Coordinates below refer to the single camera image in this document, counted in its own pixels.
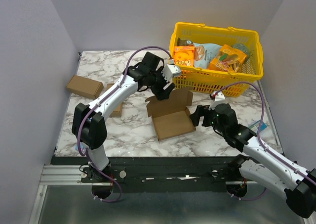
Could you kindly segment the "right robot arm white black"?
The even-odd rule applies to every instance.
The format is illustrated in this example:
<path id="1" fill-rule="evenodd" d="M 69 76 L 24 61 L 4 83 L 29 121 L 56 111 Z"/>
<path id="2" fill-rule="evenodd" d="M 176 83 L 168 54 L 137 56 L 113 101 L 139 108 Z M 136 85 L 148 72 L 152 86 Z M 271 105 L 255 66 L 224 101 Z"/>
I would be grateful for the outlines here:
<path id="1" fill-rule="evenodd" d="M 241 164 L 228 166 L 230 179 L 244 177 L 261 184 L 285 199 L 288 207 L 302 218 L 307 219 L 316 211 L 315 169 L 308 170 L 269 147 L 237 121 L 229 104 L 215 108 L 199 105 L 190 119 L 195 127 L 212 127 L 229 146 L 248 155 Z"/>

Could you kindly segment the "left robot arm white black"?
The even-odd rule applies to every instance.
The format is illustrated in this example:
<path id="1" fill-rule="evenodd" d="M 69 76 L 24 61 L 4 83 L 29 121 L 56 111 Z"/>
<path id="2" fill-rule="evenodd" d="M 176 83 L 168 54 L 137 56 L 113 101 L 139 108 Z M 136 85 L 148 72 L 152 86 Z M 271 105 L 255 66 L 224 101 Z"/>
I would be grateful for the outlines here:
<path id="1" fill-rule="evenodd" d="M 77 138 L 77 149 L 88 159 L 93 177 L 104 182 L 115 182 L 109 174 L 110 161 L 104 149 L 107 138 L 106 120 L 114 109 L 131 95 L 150 89 L 158 100 L 169 99 L 175 88 L 173 78 L 181 75 L 181 69 L 170 59 L 146 52 L 143 59 L 132 66 L 127 61 L 121 77 L 104 94 L 88 105 L 75 107 L 72 133 Z"/>

